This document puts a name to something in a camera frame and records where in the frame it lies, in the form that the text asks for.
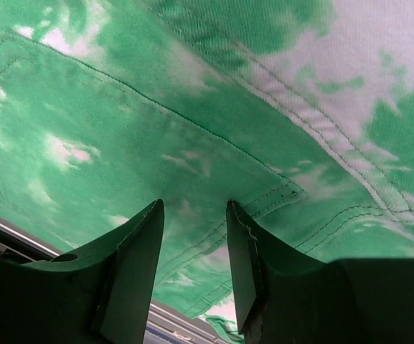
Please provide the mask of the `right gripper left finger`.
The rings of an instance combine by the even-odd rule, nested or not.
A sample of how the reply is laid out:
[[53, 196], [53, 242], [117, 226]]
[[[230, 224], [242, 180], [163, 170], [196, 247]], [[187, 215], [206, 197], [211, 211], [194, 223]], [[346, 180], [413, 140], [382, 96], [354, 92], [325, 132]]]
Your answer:
[[0, 343], [142, 343], [163, 231], [156, 200], [54, 259], [0, 254]]

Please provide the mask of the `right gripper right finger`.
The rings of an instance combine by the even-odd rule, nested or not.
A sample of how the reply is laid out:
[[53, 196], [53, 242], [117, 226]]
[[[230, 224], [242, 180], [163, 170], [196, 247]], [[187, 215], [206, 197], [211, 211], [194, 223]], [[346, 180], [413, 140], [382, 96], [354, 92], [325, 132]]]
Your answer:
[[414, 258], [320, 262], [227, 203], [235, 313], [246, 343], [414, 343]]

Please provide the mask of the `green tie-dye trousers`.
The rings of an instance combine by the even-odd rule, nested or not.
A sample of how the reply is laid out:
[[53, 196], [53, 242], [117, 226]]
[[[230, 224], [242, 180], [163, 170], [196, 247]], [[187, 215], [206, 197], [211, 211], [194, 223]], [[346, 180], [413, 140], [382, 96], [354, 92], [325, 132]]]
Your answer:
[[67, 251], [155, 199], [154, 298], [236, 343], [230, 199], [414, 257], [414, 1], [0, 1], [0, 218]]

